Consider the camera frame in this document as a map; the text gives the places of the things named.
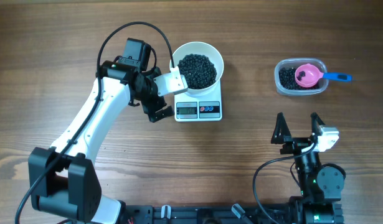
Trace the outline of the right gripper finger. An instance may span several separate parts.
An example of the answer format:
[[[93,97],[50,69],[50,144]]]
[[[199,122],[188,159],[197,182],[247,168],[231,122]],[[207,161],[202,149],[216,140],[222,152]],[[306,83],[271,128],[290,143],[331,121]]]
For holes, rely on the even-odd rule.
[[[312,133],[316,136],[321,135],[320,126],[325,125],[325,123],[321,120],[316,112],[311,113],[311,128]]]
[[[288,144],[293,142],[290,130],[282,112],[277,114],[275,129],[271,138],[272,144]]]

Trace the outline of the pink scoop with blue handle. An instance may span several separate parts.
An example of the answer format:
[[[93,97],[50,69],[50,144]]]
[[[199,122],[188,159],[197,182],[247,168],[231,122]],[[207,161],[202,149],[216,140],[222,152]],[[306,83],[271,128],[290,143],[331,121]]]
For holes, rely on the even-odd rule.
[[[352,76],[345,73],[324,73],[310,63],[301,65],[296,69],[295,81],[303,88],[315,86],[321,79],[351,82]]]

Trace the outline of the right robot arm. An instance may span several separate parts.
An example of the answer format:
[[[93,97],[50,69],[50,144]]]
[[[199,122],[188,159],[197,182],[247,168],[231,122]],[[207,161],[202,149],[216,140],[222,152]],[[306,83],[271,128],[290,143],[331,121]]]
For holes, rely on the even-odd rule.
[[[272,144],[281,144],[280,154],[290,155],[298,176],[299,197],[288,202],[289,223],[343,223],[336,202],[341,200],[346,172],[336,164],[322,164],[319,154],[331,149],[339,139],[339,130],[324,124],[311,114],[312,134],[292,137],[283,113],[277,114]]]

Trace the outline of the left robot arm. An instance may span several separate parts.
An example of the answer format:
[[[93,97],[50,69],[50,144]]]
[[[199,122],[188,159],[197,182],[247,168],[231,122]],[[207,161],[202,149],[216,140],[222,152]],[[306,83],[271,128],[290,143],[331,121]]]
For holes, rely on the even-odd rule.
[[[48,149],[37,147],[28,158],[27,196],[34,210],[79,223],[126,221],[126,204],[102,194],[94,164],[113,122],[134,100],[154,123],[174,114],[164,96],[187,90],[175,64],[167,74],[147,69],[153,52],[142,40],[128,39],[123,55],[97,64],[92,91],[70,126]]]

